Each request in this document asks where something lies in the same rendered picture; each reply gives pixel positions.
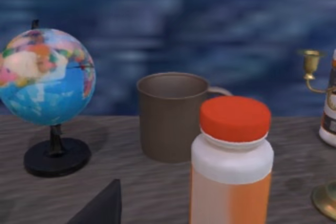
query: brass candelabra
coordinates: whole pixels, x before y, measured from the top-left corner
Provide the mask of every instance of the brass candelabra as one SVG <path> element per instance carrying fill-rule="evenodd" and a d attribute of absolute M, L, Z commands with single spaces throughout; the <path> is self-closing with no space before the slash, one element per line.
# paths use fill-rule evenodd
<path fill-rule="evenodd" d="M 305 75 L 303 78 L 306 80 L 306 85 L 309 90 L 314 93 L 326 93 L 327 105 L 333 111 L 336 111 L 336 105 L 331 100 L 333 92 L 336 91 L 335 86 L 331 86 L 325 90 L 315 89 L 310 85 L 310 81 L 315 79 L 314 73 L 318 69 L 319 61 L 324 53 L 317 50 L 302 50 L 300 54 L 304 56 L 303 69 Z M 317 186 L 313 189 L 311 200 L 314 206 L 325 216 L 336 221 L 336 180 Z"/>

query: red lid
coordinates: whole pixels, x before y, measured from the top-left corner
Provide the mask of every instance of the red lid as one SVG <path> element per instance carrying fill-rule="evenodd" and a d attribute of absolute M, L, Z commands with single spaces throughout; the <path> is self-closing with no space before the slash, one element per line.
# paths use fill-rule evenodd
<path fill-rule="evenodd" d="M 199 120 L 202 130 L 216 139 L 251 142 L 269 131 L 271 112 L 257 100 L 223 96 L 205 101 Z"/>

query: blue background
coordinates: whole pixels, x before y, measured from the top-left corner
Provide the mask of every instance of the blue background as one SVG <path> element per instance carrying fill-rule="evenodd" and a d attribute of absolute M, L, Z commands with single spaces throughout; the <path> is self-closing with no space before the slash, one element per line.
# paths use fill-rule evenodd
<path fill-rule="evenodd" d="M 336 48 L 336 0 L 0 0 L 0 47 L 35 18 L 91 53 L 97 86 L 84 114 L 136 114 L 139 78 L 182 71 L 274 115 L 320 115 L 324 95 L 305 87 L 296 51 L 328 53 L 315 81 L 325 88 Z"/>

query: bottle with black label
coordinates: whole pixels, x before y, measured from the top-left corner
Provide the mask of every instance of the bottle with black label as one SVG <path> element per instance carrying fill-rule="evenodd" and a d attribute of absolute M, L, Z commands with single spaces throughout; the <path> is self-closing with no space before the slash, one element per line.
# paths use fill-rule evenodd
<path fill-rule="evenodd" d="M 328 89 L 332 87 L 336 88 L 336 50 L 332 57 Z M 319 134 L 326 143 L 336 147 L 336 89 L 327 92 Z"/>

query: table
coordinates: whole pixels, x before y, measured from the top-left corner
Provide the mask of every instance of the table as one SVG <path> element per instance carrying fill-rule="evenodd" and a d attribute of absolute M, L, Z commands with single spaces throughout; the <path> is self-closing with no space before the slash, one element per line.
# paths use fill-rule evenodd
<path fill-rule="evenodd" d="M 313 186 L 336 178 L 336 149 L 318 139 L 319 123 L 273 119 L 268 224 L 333 223 L 310 202 Z M 121 179 L 123 224 L 187 224 L 190 164 L 145 157 L 137 117 L 79 116 L 64 124 L 64 135 L 87 142 L 93 156 L 85 168 L 62 178 L 37 178 L 23 169 L 25 151 L 48 139 L 47 127 L 14 116 L 0 116 L 0 125 L 1 224 L 65 224 L 115 178 Z"/>

